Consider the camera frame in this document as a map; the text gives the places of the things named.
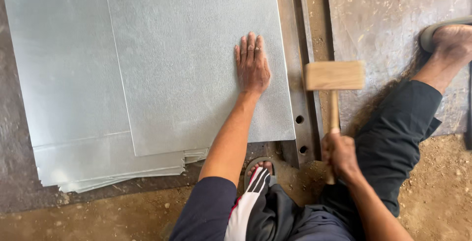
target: metal bar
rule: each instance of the metal bar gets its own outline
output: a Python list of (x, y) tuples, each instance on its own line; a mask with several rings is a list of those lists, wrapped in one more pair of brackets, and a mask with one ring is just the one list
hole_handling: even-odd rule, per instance
[(318, 93), (304, 88), (304, 65), (314, 60), (306, 0), (277, 0), (296, 140), (282, 142), (284, 159), (294, 167), (321, 160), (321, 106)]

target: hand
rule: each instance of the hand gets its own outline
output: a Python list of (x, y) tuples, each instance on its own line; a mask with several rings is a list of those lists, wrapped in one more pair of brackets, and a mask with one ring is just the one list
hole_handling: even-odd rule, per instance
[(346, 183), (362, 174), (355, 154), (354, 139), (341, 136), (339, 129), (332, 129), (322, 140), (323, 160), (333, 167), (333, 171)]
[(264, 39), (249, 32), (249, 45), (246, 37), (241, 38), (241, 48), (235, 46), (236, 70), (241, 90), (260, 96), (270, 82), (270, 70), (264, 53)]

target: white stripe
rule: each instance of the white stripe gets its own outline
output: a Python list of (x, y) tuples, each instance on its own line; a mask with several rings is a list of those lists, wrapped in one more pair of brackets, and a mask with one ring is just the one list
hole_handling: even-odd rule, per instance
[(259, 183), (259, 181), (261, 181), (261, 179), (262, 179), (263, 177), (264, 177), (264, 174), (261, 174), (261, 177), (257, 180), (257, 183), (254, 185), (254, 189), (253, 189), (253, 190), (256, 189), (257, 184)]
[(270, 173), (269, 173), (269, 172), (267, 172), (267, 174), (264, 176), (263, 182), (262, 182), (263, 185), (261, 186), (261, 188), (259, 189), (259, 191), (258, 191), (257, 193), (261, 193), (261, 191), (264, 189), (265, 179), (266, 179), (268, 176), (270, 176)]
[[(264, 168), (262, 167), (258, 167), (253, 178), (256, 178), (259, 173), (263, 171), (263, 169)], [(262, 191), (261, 188), (259, 192), (247, 192), (251, 185), (256, 183), (256, 181), (254, 180), (251, 181), (249, 187), (247, 187), (246, 192), (243, 194), (243, 196), (241, 196), (236, 208), (234, 208), (233, 212), (231, 213), (231, 216), (228, 221), (228, 226), (226, 228), (226, 234), (224, 239), (225, 241), (246, 240), (246, 230), (247, 222), (249, 221), (249, 215), (251, 214), (251, 210), (254, 207), (254, 204), (256, 203), (257, 198), (259, 197)]]

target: wooden mallet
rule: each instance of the wooden mallet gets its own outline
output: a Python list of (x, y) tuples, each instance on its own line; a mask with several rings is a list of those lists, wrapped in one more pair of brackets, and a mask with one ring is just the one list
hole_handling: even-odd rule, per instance
[[(315, 62), (305, 67), (306, 89), (330, 90), (330, 129), (339, 128), (338, 90), (357, 90), (364, 87), (365, 69), (363, 61)], [(326, 166), (325, 182), (334, 185), (336, 179), (331, 166)]]

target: metal sheet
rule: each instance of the metal sheet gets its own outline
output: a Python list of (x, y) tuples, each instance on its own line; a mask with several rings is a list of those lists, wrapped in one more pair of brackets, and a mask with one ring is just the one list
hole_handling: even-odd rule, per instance
[(130, 133), (34, 149), (44, 186), (182, 167), (184, 153), (135, 157)]
[(107, 0), (6, 0), (44, 186), (182, 167), (134, 156)]
[(5, 0), (33, 148), (129, 132), (107, 0)]
[[(399, 79), (410, 78), (428, 59), (419, 34), (431, 24), (470, 15), (472, 0), (329, 0), (337, 61), (365, 60), (365, 88), (341, 91), (340, 123), (354, 134)], [(447, 88), (434, 135), (464, 132), (468, 105), (468, 68)]]
[(137, 156), (209, 147), (238, 95), (233, 48), (262, 34), (271, 83), (249, 142), (295, 139), (277, 0), (109, 0)]
[(120, 183), (122, 181), (136, 178), (136, 177), (149, 177), (149, 176), (167, 176), (167, 175), (179, 175), (181, 172), (184, 172), (185, 169), (183, 167), (176, 167), (158, 171), (148, 171), (148, 172), (140, 172), (134, 175), (123, 175), (123, 176), (116, 176), (113, 178), (106, 178), (106, 179), (94, 179), (89, 181), (82, 181), (82, 182), (74, 182), (74, 183), (67, 183), (59, 185), (59, 190), (62, 192), (71, 192), (71, 191), (85, 191), (91, 189), (97, 189), (100, 187), (108, 186), (115, 183)]

